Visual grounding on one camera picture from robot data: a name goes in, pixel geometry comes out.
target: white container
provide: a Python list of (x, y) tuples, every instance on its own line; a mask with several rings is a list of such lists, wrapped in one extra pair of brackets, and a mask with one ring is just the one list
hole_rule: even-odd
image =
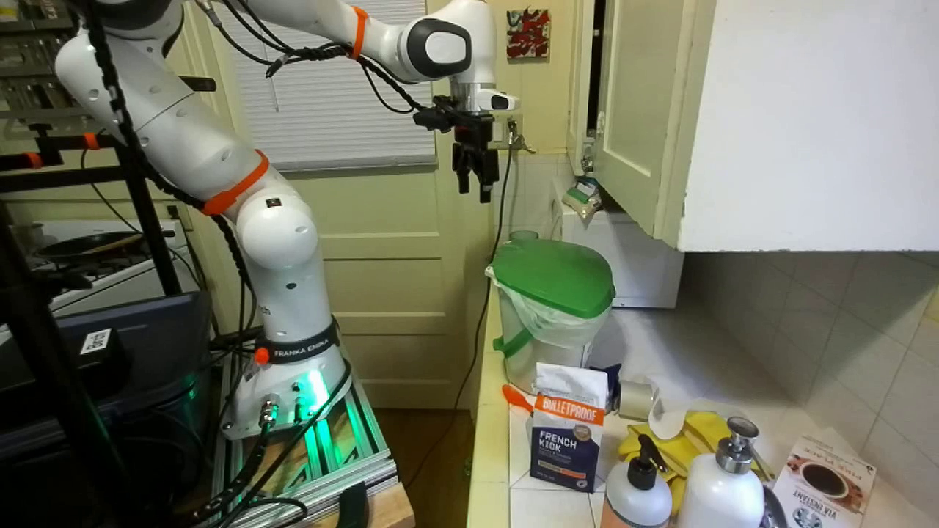
[(486, 271), (499, 290), (505, 378), (533, 392), (536, 363), (583, 367), (611, 300), (611, 263), (589, 246), (518, 238)]
[(612, 466), (599, 528), (662, 528), (668, 514), (668, 483), (649, 460)]
[(693, 460), (677, 528), (759, 528), (763, 483), (747, 466), (757, 425), (731, 420), (731, 431), (715, 455)]
[(525, 341), (512, 354), (505, 357), (505, 378), (525, 392), (533, 392), (533, 370), (536, 363), (566, 363), (583, 367), (587, 348), (608, 321), (608, 310), (581, 321), (533, 300), (512, 294), (511, 287), (499, 287), (499, 310), (502, 310), (502, 334), (511, 341)]

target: wooden floor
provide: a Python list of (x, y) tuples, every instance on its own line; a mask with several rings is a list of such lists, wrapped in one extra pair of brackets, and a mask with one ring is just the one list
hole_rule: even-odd
[(418, 528), (462, 528), (473, 420), (467, 411), (379, 411)]

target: product box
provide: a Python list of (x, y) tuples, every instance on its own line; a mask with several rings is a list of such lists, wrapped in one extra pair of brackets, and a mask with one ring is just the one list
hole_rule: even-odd
[(591, 492), (605, 425), (605, 400), (605, 372), (536, 363), (531, 479)]
[(854, 453), (817, 436), (801, 436), (773, 480), (773, 492), (788, 526), (854, 528), (863, 526), (873, 479), (878, 466), (858, 460)]

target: white wall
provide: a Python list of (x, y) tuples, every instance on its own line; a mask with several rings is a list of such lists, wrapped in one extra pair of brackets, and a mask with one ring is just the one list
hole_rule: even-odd
[(791, 400), (939, 517), (939, 255), (693, 255), (685, 290)]

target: white bottle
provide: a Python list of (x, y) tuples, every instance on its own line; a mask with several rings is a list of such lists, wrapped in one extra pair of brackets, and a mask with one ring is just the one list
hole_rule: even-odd
[(668, 523), (671, 491), (655, 466), (662, 466), (662, 457), (644, 435), (640, 445), (640, 457), (615, 463), (608, 475), (602, 528), (662, 528)]
[(734, 436), (690, 466), (677, 528), (759, 528), (763, 483), (751, 472), (751, 436), (759, 429), (741, 416), (731, 416), (728, 425)]

